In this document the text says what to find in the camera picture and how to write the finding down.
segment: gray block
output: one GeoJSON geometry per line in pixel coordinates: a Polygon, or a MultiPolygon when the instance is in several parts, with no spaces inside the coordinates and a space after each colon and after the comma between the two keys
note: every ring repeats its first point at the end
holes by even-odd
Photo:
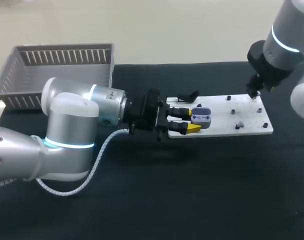
{"type": "Polygon", "coordinates": [[[208,115],[192,115],[191,123],[202,126],[202,129],[208,129],[211,126],[212,118],[208,115]]]}

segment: glowing blue ring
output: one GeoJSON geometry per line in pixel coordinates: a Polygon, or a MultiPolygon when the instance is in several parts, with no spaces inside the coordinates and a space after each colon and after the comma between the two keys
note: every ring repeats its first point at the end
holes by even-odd
{"type": "Polygon", "coordinates": [[[277,44],[279,44],[282,48],[284,48],[284,49],[286,49],[286,50],[288,50],[288,51],[294,52],[294,53],[299,53],[299,52],[300,52],[300,51],[297,50],[297,49],[288,47],[288,46],[284,45],[283,43],[281,43],[280,40],[277,39],[277,37],[275,36],[273,26],[272,26],[272,35],[273,35],[274,40],[277,42],[277,44]]]}
{"type": "Polygon", "coordinates": [[[45,138],[45,141],[48,142],[49,144],[52,144],[54,146],[62,147],[62,148],[69,148],[69,149],[89,149],[94,146],[94,144],[89,144],[89,145],[72,145],[72,144],[65,144],[65,143],[60,143],[56,141],[52,141],[48,139],[47,137],[45,138]]]}

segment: metal cylinder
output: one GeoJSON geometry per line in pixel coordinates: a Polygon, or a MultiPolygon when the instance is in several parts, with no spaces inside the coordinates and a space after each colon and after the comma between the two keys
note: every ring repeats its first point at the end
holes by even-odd
{"type": "Polygon", "coordinates": [[[89,145],[94,142],[96,117],[81,117],[50,111],[47,138],[63,144],[89,145]]]}
{"type": "Polygon", "coordinates": [[[73,93],[60,93],[52,100],[46,139],[59,146],[91,145],[98,115],[95,102],[73,93]]]}
{"type": "Polygon", "coordinates": [[[34,138],[0,127],[0,179],[29,178],[40,153],[41,146],[34,138]]]}
{"type": "Polygon", "coordinates": [[[304,61],[304,3],[284,1],[263,50],[266,60],[278,69],[292,70],[304,61]]]}
{"type": "Polygon", "coordinates": [[[100,108],[98,124],[117,127],[123,120],[126,100],[123,90],[95,87],[92,101],[96,102],[100,108]]]}
{"type": "Polygon", "coordinates": [[[73,93],[96,102],[100,108],[98,124],[117,127],[122,122],[127,100],[123,90],[53,77],[45,84],[42,94],[42,109],[46,115],[49,115],[52,100],[60,93],[73,93]]]}

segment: white floor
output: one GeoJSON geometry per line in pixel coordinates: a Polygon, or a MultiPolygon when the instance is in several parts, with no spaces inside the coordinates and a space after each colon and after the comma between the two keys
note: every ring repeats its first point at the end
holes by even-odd
{"type": "Polygon", "coordinates": [[[112,42],[116,64],[245,61],[282,2],[0,0],[0,69],[24,44],[112,42]]]}

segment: small gray part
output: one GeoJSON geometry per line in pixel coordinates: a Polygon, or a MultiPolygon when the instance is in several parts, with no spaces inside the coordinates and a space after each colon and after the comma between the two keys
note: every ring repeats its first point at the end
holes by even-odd
{"type": "Polygon", "coordinates": [[[192,109],[193,115],[211,115],[212,111],[208,107],[194,107],[192,109]]]}
{"type": "Polygon", "coordinates": [[[208,129],[211,126],[212,118],[208,115],[193,115],[191,123],[202,126],[202,129],[208,129]]]}
{"type": "Polygon", "coordinates": [[[243,128],[244,127],[244,123],[242,121],[239,121],[237,123],[237,126],[240,127],[240,128],[243,128]]]}

